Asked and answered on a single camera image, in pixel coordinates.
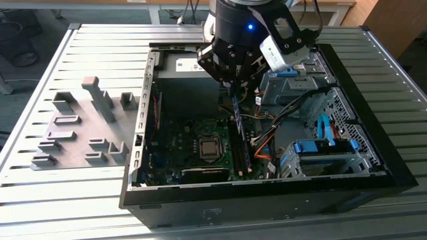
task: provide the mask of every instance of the cpu socket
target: cpu socket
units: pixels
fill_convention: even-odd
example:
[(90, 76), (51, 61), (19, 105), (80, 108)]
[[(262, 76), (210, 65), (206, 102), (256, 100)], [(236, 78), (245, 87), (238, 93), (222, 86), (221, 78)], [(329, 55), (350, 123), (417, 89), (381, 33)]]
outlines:
[(200, 159), (206, 163), (213, 163), (221, 157), (220, 137), (216, 135), (201, 135), (198, 137)]

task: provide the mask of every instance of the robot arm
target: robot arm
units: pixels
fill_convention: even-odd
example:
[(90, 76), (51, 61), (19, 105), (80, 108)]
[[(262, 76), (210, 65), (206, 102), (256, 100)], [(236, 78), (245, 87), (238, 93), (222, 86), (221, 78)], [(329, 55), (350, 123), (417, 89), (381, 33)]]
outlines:
[[(276, 19), (285, 20), (285, 32)], [(217, 0), (214, 36), (198, 65), (225, 87), (257, 85), (269, 69), (280, 72), (304, 59), (320, 30), (300, 30), (280, 0)]]

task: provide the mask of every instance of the slotted aluminum table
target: slotted aluminum table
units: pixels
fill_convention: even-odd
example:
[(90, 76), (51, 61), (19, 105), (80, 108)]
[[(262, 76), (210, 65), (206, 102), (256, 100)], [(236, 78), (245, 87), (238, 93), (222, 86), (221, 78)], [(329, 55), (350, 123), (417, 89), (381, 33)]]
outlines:
[(122, 88), (140, 94), (153, 41), (198, 42), (201, 28), (82, 24), (66, 31), (0, 154), (0, 238), (425, 239), (427, 98), (370, 32), (357, 27), (325, 27), (318, 42), (332, 44), (418, 182), (400, 195), (337, 215), (149, 230), (117, 207), (121, 166), (31, 171), (54, 93), (97, 76), (109, 96)]

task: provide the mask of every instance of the green circuit board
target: green circuit board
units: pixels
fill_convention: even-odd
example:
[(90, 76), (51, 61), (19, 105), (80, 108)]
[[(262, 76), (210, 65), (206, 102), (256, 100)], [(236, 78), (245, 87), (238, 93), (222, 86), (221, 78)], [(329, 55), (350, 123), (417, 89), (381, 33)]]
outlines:
[[(254, 134), (252, 120), (248, 119), (244, 125), (249, 138), (250, 134)], [(173, 176), (178, 176), (181, 170), (197, 167), (229, 169), (228, 181), (262, 178), (261, 162), (252, 163), (249, 174), (238, 175), (234, 172), (226, 119), (169, 121), (162, 129), (168, 129), (161, 136), (162, 141), (158, 142), (162, 147), (149, 156), (158, 184), (177, 184), (173, 182)], [(217, 143), (218, 152), (212, 159), (202, 159), (202, 142)]]

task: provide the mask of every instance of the white label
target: white label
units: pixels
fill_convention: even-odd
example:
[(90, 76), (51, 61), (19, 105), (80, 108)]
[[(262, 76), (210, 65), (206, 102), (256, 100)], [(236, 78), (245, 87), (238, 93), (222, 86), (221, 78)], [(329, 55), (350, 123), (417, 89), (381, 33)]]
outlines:
[(269, 171), (270, 171), (272, 173), (276, 172), (276, 167), (274, 167), (274, 165), (272, 164), (272, 162), (268, 162), (266, 168), (269, 169)]
[(260, 97), (260, 96), (256, 96), (256, 97), (254, 97), (254, 104), (256, 104), (257, 106), (261, 105), (261, 97)]
[(202, 72), (197, 58), (178, 58), (176, 60), (176, 72)]

